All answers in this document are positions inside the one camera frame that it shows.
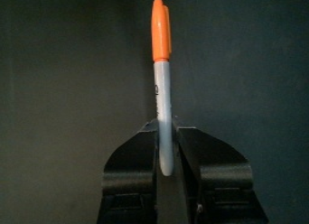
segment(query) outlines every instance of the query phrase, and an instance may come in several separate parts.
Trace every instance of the marker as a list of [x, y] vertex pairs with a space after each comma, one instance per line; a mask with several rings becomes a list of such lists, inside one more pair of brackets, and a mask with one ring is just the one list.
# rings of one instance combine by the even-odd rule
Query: marker
[[151, 33], [156, 118], [159, 125], [159, 165], [163, 175], [170, 176], [174, 169], [168, 74], [171, 43], [168, 10], [162, 0], [154, 0]]

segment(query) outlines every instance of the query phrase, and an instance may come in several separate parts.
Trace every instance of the marker barrel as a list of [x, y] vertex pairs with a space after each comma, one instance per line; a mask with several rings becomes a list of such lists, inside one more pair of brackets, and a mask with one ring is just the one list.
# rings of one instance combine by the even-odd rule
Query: marker barrel
[[167, 61], [156, 61], [154, 63], [154, 83], [159, 125], [159, 164], [163, 175], [170, 176], [174, 169], [174, 156], [171, 139], [170, 73]]

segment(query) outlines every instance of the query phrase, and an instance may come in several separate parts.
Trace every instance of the orange marker cap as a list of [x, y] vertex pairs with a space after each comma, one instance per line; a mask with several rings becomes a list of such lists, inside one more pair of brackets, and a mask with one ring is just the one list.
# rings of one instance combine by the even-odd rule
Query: orange marker cap
[[168, 9], [162, 0], [154, 0], [151, 35], [154, 61], [168, 61], [171, 53]]

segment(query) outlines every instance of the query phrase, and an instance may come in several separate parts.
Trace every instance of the dark wall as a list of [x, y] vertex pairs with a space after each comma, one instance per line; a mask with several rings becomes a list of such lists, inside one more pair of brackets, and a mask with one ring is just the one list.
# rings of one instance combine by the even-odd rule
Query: dark wall
[[[309, 220], [309, 0], [164, 0], [172, 112]], [[102, 170], [155, 117], [152, 0], [0, 0], [1, 223], [95, 223]]]

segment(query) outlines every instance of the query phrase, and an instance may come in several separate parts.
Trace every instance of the clamp jaw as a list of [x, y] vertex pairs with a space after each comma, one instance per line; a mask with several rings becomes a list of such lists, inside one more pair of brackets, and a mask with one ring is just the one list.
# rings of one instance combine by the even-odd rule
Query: clamp jaw
[[147, 123], [106, 163], [96, 223], [267, 223], [237, 150], [174, 120], [175, 170], [166, 177], [156, 127]]

